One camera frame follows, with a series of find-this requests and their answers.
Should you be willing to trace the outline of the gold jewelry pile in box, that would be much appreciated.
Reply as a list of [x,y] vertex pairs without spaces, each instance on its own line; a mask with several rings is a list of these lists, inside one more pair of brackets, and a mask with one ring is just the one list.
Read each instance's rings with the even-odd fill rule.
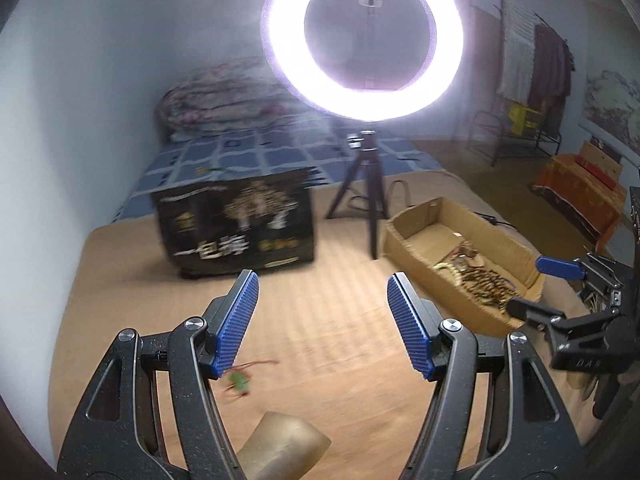
[[439,273],[446,273],[455,282],[460,282],[463,274],[469,270],[483,269],[485,259],[480,251],[470,242],[461,242],[454,246],[448,254],[438,263],[432,266],[432,269]]

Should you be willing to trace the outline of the folded floral quilt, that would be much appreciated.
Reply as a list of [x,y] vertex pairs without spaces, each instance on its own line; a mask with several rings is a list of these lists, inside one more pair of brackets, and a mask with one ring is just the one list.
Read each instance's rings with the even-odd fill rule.
[[173,133],[209,136],[270,126],[308,112],[258,56],[204,68],[171,87],[156,107]]

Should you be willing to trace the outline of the black printed snack bag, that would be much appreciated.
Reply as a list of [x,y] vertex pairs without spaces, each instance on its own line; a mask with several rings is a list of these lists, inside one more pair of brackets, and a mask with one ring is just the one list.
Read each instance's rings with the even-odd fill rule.
[[314,261],[308,168],[152,194],[166,256],[184,278]]

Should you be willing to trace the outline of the open cardboard box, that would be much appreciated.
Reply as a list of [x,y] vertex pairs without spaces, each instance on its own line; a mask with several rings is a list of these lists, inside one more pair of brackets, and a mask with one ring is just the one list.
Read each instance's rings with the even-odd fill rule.
[[395,214],[383,248],[437,307],[475,333],[501,337],[518,330],[523,322],[506,313],[506,304],[536,302],[544,289],[529,248],[445,197]]

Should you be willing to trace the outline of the tan bed blanket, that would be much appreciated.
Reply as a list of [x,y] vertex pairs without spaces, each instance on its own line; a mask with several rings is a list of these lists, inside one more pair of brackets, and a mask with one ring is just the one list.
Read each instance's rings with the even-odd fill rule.
[[[386,304],[393,265],[372,259],[366,225],[327,219],[332,188],[312,194],[316,258],[266,272],[239,358],[252,391],[222,400],[224,426],[242,443],[266,411],[297,415],[332,440],[315,479],[391,479],[416,440],[432,385],[409,363]],[[49,393],[52,439],[73,412],[120,330],[171,330],[205,310],[230,278],[180,278],[152,217],[94,230],[82,250],[54,352]]]

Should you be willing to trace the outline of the orange covered box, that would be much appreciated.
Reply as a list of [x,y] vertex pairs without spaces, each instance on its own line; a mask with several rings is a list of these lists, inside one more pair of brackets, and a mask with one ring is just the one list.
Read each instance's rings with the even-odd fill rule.
[[620,184],[622,164],[599,143],[585,141],[577,154],[559,154],[544,166],[532,191],[568,210],[594,238],[597,254],[623,217],[627,189]]

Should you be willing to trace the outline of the tan rolled object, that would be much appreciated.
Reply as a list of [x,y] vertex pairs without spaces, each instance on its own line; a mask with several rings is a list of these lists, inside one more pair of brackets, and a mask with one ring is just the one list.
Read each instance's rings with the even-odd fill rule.
[[267,412],[236,457],[248,480],[298,480],[316,466],[331,444],[305,419]]

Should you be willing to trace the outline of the landscape wall poster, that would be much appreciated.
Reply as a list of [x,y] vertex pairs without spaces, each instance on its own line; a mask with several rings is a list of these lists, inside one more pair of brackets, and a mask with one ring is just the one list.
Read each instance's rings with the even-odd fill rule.
[[639,76],[590,70],[579,125],[639,167]]

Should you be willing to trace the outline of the black tripod stand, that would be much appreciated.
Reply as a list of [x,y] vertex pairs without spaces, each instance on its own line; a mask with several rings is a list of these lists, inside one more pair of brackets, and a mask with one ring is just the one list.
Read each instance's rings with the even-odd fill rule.
[[356,193],[355,200],[362,200],[368,222],[369,252],[373,260],[378,258],[378,222],[390,218],[383,181],[383,165],[378,138],[374,130],[361,130],[351,136],[350,145],[355,145],[356,157],[348,165],[343,182],[326,213],[328,220],[337,214],[338,207],[344,202],[348,192],[353,191],[356,182],[362,182],[362,192]]

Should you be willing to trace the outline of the yellow crate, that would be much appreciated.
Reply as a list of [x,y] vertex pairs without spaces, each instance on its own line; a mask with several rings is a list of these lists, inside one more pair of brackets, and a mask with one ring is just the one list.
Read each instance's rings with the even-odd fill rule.
[[511,122],[510,133],[516,136],[532,136],[539,131],[544,115],[538,110],[512,103],[508,118]]

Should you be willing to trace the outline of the black clothes rack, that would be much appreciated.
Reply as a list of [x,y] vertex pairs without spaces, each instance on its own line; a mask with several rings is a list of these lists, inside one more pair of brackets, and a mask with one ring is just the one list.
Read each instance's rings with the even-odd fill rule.
[[[498,0],[492,11],[474,4],[466,147],[491,167],[503,159],[559,154],[574,71],[566,39],[525,0]],[[544,115],[538,132],[510,133],[512,103]]]

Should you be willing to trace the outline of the blue patterned bed sheet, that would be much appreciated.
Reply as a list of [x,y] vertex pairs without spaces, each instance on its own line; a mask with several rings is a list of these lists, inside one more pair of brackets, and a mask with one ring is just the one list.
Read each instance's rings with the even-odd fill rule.
[[169,142],[134,185],[114,220],[148,216],[154,212],[154,192],[196,182],[307,168],[312,186],[340,183],[356,158],[359,133],[359,127],[340,124],[335,119],[300,118],[284,125]]

